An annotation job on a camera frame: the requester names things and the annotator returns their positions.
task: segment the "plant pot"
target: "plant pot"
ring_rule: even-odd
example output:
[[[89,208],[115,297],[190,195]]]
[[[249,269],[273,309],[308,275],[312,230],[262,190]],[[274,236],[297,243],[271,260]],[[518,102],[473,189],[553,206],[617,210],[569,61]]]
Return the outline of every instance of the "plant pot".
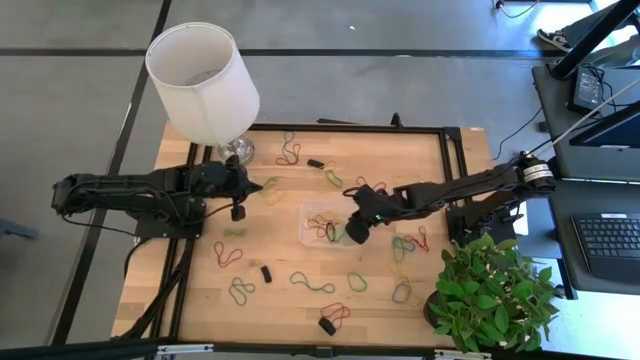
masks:
[[[422,308],[422,315],[424,318],[433,326],[433,328],[438,327],[438,316],[429,309],[429,304],[439,305],[438,304],[438,292],[434,291],[429,295],[427,301],[424,303],[424,307]]]

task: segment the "potted plant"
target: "potted plant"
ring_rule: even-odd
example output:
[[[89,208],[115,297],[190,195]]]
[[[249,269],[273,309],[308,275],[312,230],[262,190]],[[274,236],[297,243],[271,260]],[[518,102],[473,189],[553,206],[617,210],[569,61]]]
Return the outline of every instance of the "potted plant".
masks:
[[[549,323],[558,309],[549,282],[551,268],[538,272],[533,260],[514,249],[515,240],[497,245],[489,235],[456,247],[455,257],[442,251],[445,262],[424,316],[435,333],[450,335],[462,351],[479,347],[535,350],[540,328],[549,339]]]

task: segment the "small black block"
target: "small black block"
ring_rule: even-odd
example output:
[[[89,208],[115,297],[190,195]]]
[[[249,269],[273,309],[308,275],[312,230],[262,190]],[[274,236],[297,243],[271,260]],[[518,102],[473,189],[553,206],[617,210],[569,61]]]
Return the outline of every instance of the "small black block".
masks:
[[[318,325],[320,325],[320,327],[331,336],[336,333],[336,328],[333,326],[333,323],[331,323],[331,320],[326,317],[321,317],[320,321],[318,321]]]

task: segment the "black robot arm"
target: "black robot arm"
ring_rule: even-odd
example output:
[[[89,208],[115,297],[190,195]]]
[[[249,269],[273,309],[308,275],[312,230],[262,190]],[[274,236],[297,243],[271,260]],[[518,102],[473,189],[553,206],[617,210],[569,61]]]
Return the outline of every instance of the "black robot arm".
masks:
[[[468,214],[467,221],[471,226],[491,211],[517,206],[529,197],[546,196],[554,189],[555,181],[547,164],[530,155],[443,184],[424,182],[399,186],[391,195],[384,189],[374,191],[364,185],[344,192],[358,205],[358,211],[349,218],[346,231],[354,241],[362,244],[369,237],[372,226],[425,218],[448,202],[495,191],[487,199],[471,203],[474,205],[470,205],[469,210],[471,207],[482,210]]]
[[[232,219],[239,221],[245,217],[240,204],[262,186],[249,181],[247,170],[232,156],[225,163],[176,166],[145,175],[76,174],[53,189],[51,207],[62,216],[92,209],[122,210],[138,220],[138,236],[187,237],[177,235],[201,229],[204,198],[231,199]]]

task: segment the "wooden table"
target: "wooden table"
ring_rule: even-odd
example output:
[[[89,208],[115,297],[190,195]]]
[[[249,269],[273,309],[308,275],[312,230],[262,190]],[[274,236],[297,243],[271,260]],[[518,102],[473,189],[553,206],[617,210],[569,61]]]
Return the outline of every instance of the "wooden table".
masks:
[[[278,166],[275,159],[281,156],[283,132],[249,131],[247,136],[256,146],[255,157],[248,166],[249,178],[262,184],[270,177],[280,177],[276,194],[282,199],[269,205],[264,196],[254,194],[244,204],[247,217],[243,221],[233,223],[228,211],[207,220],[203,236],[197,240],[194,250],[179,338],[270,344],[453,346],[449,337],[434,335],[433,328],[422,315],[424,299],[435,290],[438,273],[443,269],[440,252],[452,248],[447,239],[443,211],[426,219],[372,228],[371,237],[363,246],[348,250],[312,248],[298,240],[300,223],[305,220],[300,215],[302,204],[352,201],[344,198],[341,192],[344,188],[356,186],[357,176],[364,176],[371,184],[384,181],[388,188],[420,179],[443,182],[437,137],[425,134],[297,132],[293,143],[302,146],[300,163]],[[462,136],[469,173],[490,167],[484,131],[463,129]],[[184,164],[188,148],[189,142],[167,127],[156,168]],[[456,169],[454,153],[450,153]],[[323,171],[307,166],[309,158],[325,163],[335,161],[334,171],[343,180],[343,189],[331,185]],[[225,203],[223,200],[209,200],[208,209]],[[418,237],[421,225],[427,229],[430,252],[417,249],[407,255],[402,267],[412,282],[414,296],[404,304],[397,304],[391,301],[394,288],[400,281],[389,266],[391,239],[394,234]],[[244,237],[225,237],[225,228],[245,228],[247,234]],[[235,248],[242,249],[244,256],[228,267],[220,268],[213,249],[217,241],[225,245],[225,257]],[[156,295],[167,243],[166,239],[150,241],[132,257],[113,335],[128,330]],[[271,271],[271,284],[264,283],[260,272],[263,265]],[[304,272],[312,285],[335,284],[335,293],[325,294],[302,285],[292,285],[289,277],[295,271]],[[361,274],[368,282],[365,292],[349,288],[346,274],[352,271]],[[256,286],[255,292],[248,295],[245,306],[238,306],[229,294],[231,281],[236,276]],[[352,312],[344,319],[342,328],[334,336],[329,336],[320,328],[318,320],[320,309],[335,302],[342,302]],[[170,298],[161,334],[168,333],[172,304]]]

